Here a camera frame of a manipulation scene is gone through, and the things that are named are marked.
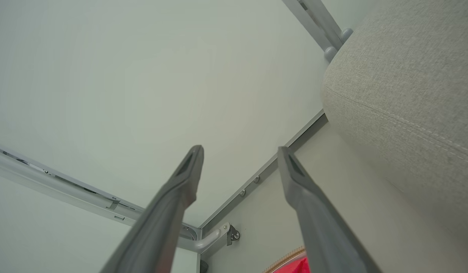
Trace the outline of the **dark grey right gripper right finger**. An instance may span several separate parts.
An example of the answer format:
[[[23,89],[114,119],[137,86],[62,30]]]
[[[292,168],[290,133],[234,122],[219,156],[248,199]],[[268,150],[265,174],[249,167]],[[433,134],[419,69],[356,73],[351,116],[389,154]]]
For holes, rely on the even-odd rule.
[[[311,273],[382,273],[293,151],[278,148],[285,199],[296,211]]]

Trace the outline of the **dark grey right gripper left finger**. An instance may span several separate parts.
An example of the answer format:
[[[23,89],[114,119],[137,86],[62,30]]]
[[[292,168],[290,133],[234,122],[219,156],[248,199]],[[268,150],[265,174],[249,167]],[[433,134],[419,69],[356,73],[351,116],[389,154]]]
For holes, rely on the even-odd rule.
[[[194,145],[100,273],[170,273],[184,211],[196,200],[204,149]]]

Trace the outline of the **beige fabric sofa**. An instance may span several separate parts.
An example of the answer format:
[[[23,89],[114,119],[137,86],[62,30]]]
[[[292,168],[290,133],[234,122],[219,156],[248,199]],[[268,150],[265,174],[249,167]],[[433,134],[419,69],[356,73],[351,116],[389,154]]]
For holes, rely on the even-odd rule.
[[[468,248],[468,0],[379,0],[322,100],[342,138]]]

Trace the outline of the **white laundry basket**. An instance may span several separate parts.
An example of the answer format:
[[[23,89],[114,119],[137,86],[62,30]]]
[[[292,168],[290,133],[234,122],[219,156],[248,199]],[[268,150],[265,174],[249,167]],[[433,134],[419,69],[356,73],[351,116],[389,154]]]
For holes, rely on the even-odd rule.
[[[303,246],[298,247],[297,249],[289,252],[288,254],[278,259],[273,264],[271,264],[268,268],[266,268],[263,271],[263,273],[277,273],[277,271],[279,271],[279,269],[281,269],[282,267],[289,265],[300,259],[303,259],[304,257],[306,257],[305,247]]]

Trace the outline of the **grey curved pipe bracket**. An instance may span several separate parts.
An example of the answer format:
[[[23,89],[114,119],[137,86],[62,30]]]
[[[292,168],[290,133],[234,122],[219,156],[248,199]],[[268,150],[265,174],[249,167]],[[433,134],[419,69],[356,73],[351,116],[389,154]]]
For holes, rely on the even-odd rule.
[[[222,247],[231,246],[240,237],[240,232],[232,224],[225,222],[205,238],[194,241],[193,251],[203,255],[213,254]]]

